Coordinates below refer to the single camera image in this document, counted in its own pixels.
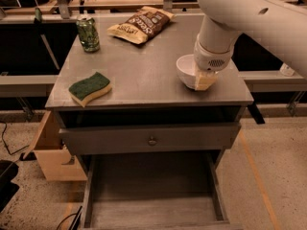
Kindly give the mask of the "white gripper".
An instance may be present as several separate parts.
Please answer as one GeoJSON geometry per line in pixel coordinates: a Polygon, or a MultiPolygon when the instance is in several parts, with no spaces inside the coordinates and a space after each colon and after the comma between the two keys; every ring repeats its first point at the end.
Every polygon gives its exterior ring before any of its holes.
{"type": "Polygon", "coordinates": [[[216,72],[225,69],[231,56],[231,51],[225,53],[209,52],[197,41],[194,46],[194,61],[202,71],[196,72],[195,90],[205,91],[213,85],[218,79],[216,72]]]}

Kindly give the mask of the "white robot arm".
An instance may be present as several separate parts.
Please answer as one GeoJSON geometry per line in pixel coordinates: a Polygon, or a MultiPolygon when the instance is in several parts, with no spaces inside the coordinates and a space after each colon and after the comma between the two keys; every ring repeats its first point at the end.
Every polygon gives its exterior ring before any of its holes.
{"type": "Polygon", "coordinates": [[[229,64],[245,34],[307,78],[306,10],[280,0],[198,0],[204,13],[194,48],[196,88],[229,64]]]}

